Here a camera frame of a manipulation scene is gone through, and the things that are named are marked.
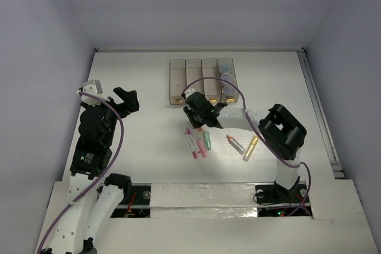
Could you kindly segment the white pen pink cap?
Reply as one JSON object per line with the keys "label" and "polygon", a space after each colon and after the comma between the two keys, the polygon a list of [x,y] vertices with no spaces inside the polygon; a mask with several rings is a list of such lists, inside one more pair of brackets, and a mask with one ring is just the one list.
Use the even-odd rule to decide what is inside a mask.
{"label": "white pen pink cap", "polygon": [[188,134],[191,134],[191,131],[187,128],[187,129],[186,129],[186,132],[185,132],[185,135],[186,135],[187,141],[188,141],[188,143],[189,143],[189,146],[190,146],[190,148],[191,148],[192,156],[193,156],[194,159],[197,159],[197,158],[198,158],[198,154],[194,151],[194,149],[193,149],[193,147],[192,147],[192,144],[191,144],[191,141],[190,141],[190,139],[189,139],[189,137],[188,137]]}

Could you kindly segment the green highlighter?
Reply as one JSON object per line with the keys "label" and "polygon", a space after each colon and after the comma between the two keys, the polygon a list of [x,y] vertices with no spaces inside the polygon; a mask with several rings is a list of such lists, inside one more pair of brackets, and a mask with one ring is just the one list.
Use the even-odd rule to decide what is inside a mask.
{"label": "green highlighter", "polygon": [[202,136],[203,136],[203,140],[204,140],[207,151],[211,150],[212,144],[211,144],[210,133],[208,131],[203,131]]}

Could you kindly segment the pink highlighter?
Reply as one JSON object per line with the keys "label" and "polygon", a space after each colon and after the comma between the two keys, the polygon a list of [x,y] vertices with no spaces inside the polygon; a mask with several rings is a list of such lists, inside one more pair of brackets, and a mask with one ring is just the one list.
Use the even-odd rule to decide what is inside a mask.
{"label": "pink highlighter", "polygon": [[208,156],[208,153],[204,140],[202,138],[198,138],[196,143],[199,148],[199,153],[203,158],[206,158]]}

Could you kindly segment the clear round clip tub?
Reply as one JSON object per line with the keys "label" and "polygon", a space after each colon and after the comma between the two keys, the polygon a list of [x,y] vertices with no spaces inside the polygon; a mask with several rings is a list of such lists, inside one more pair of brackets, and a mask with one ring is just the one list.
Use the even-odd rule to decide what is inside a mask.
{"label": "clear round clip tub", "polygon": [[223,84],[233,83],[233,76],[230,73],[223,73],[220,76]]}

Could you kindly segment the blue clip tub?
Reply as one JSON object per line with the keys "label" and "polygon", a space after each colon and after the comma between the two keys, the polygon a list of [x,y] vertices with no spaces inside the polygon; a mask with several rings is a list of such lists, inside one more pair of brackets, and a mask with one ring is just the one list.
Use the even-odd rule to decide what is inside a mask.
{"label": "blue clip tub", "polygon": [[218,68],[221,73],[229,73],[231,71],[231,63],[226,61],[219,61]]}

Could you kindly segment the grey marker orange tip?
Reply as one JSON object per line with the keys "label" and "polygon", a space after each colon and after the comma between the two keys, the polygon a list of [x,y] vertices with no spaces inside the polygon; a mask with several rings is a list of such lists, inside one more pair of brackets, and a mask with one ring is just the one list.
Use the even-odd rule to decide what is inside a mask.
{"label": "grey marker orange tip", "polygon": [[227,135],[226,136],[227,141],[229,144],[241,155],[244,155],[246,150],[245,148],[232,136]]}

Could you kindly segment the yellow clear marker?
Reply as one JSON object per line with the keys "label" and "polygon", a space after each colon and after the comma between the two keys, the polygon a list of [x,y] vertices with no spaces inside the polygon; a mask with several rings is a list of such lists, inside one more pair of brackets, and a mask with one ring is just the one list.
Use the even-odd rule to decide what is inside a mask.
{"label": "yellow clear marker", "polygon": [[249,159],[250,159],[250,157],[251,157],[251,155],[252,155],[252,153],[253,153],[253,151],[254,151],[254,149],[255,149],[257,143],[258,143],[258,140],[259,140],[258,136],[254,136],[254,137],[252,138],[252,140],[251,140],[249,146],[247,147],[247,149],[246,149],[246,151],[245,151],[245,153],[244,153],[244,155],[243,155],[243,157],[242,157],[242,159],[243,159],[245,162],[248,162],[248,161],[249,161]]}

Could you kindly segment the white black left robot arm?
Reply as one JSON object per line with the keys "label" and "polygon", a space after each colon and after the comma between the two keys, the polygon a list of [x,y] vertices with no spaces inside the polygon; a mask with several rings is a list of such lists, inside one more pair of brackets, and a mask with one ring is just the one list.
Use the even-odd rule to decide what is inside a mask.
{"label": "white black left robot arm", "polygon": [[96,253],[117,205],[134,198],[131,178],[108,171],[119,154],[111,150],[115,128],[139,110],[138,96],[120,87],[113,92],[121,99],[119,104],[104,96],[96,81],[77,92],[84,110],[70,165],[67,205],[48,227],[38,253]]}

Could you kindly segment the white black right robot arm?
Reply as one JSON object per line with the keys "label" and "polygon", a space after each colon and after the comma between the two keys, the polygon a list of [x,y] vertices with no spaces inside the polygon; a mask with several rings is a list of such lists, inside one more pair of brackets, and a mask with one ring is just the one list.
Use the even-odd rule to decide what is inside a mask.
{"label": "white black right robot arm", "polygon": [[253,131],[277,158],[276,178],[272,185],[260,187],[259,203],[290,203],[300,182],[298,175],[300,149],[307,130],[281,104],[270,109],[247,109],[218,103],[213,105],[195,89],[182,94],[184,112],[193,128],[202,126]]}

